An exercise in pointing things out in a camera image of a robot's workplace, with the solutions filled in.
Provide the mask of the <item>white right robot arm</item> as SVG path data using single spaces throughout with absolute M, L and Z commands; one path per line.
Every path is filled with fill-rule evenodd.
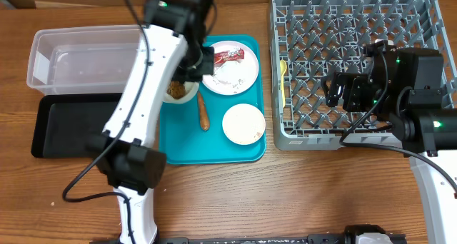
M 388 121 L 401 147 L 368 143 L 410 161 L 430 243 L 456 242 L 456 110 L 443 107 L 443 56 L 435 49 L 397 48 L 387 41 L 364 46 L 368 73 L 336 72 L 321 88 L 326 105 L 343 101 L 347 112 L 362 112 L 344 136 L 374 115 Z

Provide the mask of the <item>brown food lump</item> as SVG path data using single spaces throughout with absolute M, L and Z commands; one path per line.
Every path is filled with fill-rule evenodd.
M 179 81 L 172 81 L 167 89 L 167 94 L 174 99 L 183 98 L 186 95 L 185 85 Z

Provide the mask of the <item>white bowl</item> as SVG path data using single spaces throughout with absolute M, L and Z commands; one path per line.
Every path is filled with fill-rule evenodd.
M 197 94 L 198 90 L 199 82 L 172 81 L 166 90 L 164 103 L 187 103 Z

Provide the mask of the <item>red snack wrapper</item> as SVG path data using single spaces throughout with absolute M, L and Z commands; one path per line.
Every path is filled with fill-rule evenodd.
M 214 64 L 221 65 L 227 61 L 238 61 L 244 59 L 244 50 L 239 47 L 214 54 Z

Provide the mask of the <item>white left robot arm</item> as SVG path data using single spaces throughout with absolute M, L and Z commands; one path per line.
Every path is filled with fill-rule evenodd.
M 147 0 L 134 65 L 102 133 L 88 143 L 91 167 L 113 186 L 121 214 L 117 243 L 155 243 L 154 188 L 166 155 L 153 149 L 156 123 L 172 81 L 199 82 L 214 72 L 214 49 L 204 46 L 214 0 Z

